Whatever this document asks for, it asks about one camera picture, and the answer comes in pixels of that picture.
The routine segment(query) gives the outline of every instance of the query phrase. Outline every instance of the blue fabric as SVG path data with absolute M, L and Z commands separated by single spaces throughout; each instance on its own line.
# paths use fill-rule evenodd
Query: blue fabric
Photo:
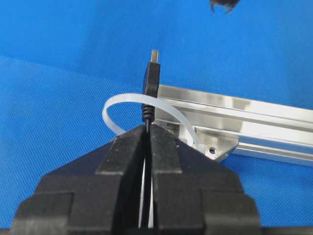
M 112 95 L 161 83 L 313 109 L 313 1 L 11 0 L 0 8 L 0 228 L 39 179 L 114 137 Z M 118 114 L 123 109 L 124 115 Z M 125 129 L 140 105 L 117 105 Z M 313 168 L 231 155 L 263 226 L 313 226 Z

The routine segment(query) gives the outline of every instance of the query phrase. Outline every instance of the metal bracket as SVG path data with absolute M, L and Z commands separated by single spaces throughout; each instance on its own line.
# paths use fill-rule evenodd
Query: metal bracket
M 165 122 L 158 124 L 184 143 L 192 141 L 191 136 L 185 130 L 184 126 Z M 220 136 L 197 128 L 196 133 L 199 135 L 200 144 L 204 147 L 203 153 L 205 156 L 217 162 L 221 162 L 227 158 L 239 144 L 237 138 Z
M 200 144 L 204 144 L 204 154 L 217 162 L 227 158 L 231 152 L 238 146 L 239 141 L 236 138 L 214 135 L 196 129 L 199 135 Z

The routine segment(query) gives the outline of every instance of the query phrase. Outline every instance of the screw hole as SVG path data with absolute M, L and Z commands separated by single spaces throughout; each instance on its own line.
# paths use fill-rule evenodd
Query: screw hole
M 216 149 L 214 147 L 210 147 L 210 153 L 215 154 Z

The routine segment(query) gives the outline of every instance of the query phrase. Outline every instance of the usb connector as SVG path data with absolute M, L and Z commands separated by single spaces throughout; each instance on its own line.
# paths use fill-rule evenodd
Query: usb connector
M 143 94 L 157 98 L 157 91 L 160 82 L 160 64 L 158 61 L 158 51 L 153 50 L 151 53 L 151 61 L 148 63 L 144 78 Z M 143 104 L 142 121 L 146 124 L 146 130 L 149 132 L 149 127 L 155 120 L 155 108 L 150 105 Z

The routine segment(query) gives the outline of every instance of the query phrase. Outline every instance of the aluminum rail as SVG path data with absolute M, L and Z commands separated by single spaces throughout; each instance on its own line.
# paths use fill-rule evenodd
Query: aluminum rail
M 179 109 L 197 131 L 238 139 L 235 154 L 313 166 L 313 110 L 163 85 L 158 98 Z M 157 109 L 156 123 L 178 121 Z

